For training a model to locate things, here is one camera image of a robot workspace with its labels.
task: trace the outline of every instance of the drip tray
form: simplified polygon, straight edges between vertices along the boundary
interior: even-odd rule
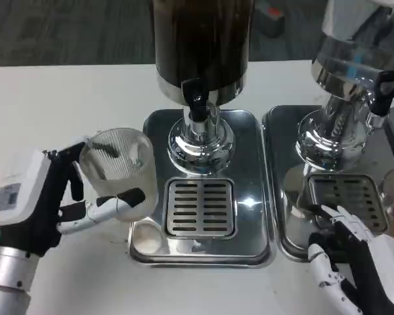
[[[235,230],[229,180],[174,180],[169,185],[167,232],[188,238],[228,237]]]
[[[308,179],[313,204],[341,205],[356,215],[373,232],[387,230],[387,220],[374,181],[366,175],[313,174]],[[317,218],[320,228],[329,228],[330,222]]]

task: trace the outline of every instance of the dispenser tap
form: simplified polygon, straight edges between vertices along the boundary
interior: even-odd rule
[[[369,129],[381,128],[394,99],[394,70],[382,71],[375,86],[366,92],[369,113],[366,125]]]

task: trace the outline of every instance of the coffee dispenser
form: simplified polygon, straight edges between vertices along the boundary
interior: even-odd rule
[[[329,236],[331,255],[344,261],[330,225],[308,210],[312,203],[342,205],[375,234],[391,233],[393,224],[378,188],[388,194],[382,181],[394,178],[394,141],[387,136],[394,1],[329,0],[322,31],[311,71],[330,93],[327,103],[278,106],[263,119],[280,245],[299,261],[307,260],[318,233]]]
[[[145,122],[160,200],[136,222],[147,264],[254,266],[271,256],[257,120],[221,110],[245,85],[254,0],[152,0],[161,91],[181,109]]]

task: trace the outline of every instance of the dark liquid container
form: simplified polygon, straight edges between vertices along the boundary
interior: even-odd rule
[[[211,91],[247,70],[254,0],[152,0],[156,67],[170,84],[197,77]]]

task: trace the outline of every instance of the clear container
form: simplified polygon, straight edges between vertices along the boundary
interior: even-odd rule
[[[209,90],[246,72],[255,0],[151,0],[156,67],[170,84],[204,78]]]
[[[142,132],[121,128],[99,133],[82,149],[79,164],[99,197],[115,196],[132,188],[144,192],[145,201],[119,220],[138,221],[154,212],[158,188],[153,146]]]
[[[329,0],[322,30],[317,61],[343,82],[371,90],[382,71],[394,70],[393,7]]]

